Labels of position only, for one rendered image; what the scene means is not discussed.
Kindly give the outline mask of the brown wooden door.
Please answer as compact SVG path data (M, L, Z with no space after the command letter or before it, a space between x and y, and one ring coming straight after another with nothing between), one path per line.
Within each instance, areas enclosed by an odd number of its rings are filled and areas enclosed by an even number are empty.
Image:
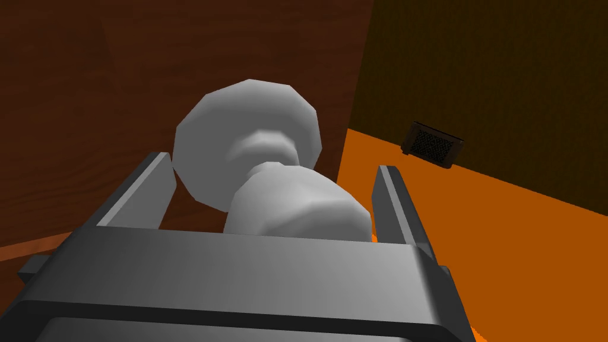
M373 0L0 0L0 246L83 224L206 93L288 84L335 180Z

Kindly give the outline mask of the dark wall vent grille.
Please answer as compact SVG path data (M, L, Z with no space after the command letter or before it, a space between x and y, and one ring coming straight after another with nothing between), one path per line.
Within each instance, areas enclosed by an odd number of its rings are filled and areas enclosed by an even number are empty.
M463 146L462 139L414 121L401 144L401 151L450 169Z

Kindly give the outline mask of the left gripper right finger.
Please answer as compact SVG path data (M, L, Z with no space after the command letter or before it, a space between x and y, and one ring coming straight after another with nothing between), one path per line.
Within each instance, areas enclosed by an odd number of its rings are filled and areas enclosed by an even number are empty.
M372 206L379 243L414 245L431 259L436 258L413 200L395 166L378 167Z

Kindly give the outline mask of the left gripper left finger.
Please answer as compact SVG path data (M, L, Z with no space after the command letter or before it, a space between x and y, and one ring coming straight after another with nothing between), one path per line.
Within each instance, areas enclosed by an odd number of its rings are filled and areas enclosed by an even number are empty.
M169 153L151 153L96 211L96 225L158 229L176 189Z

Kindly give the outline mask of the grey door knob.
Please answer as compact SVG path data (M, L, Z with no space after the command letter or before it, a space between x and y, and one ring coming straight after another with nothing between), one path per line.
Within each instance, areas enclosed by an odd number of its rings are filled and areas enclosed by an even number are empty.
M369 212L315 171L321 150L317 113L299 93L245 80L187 114L172 164L195 200L227 213L225 233L370 242Z

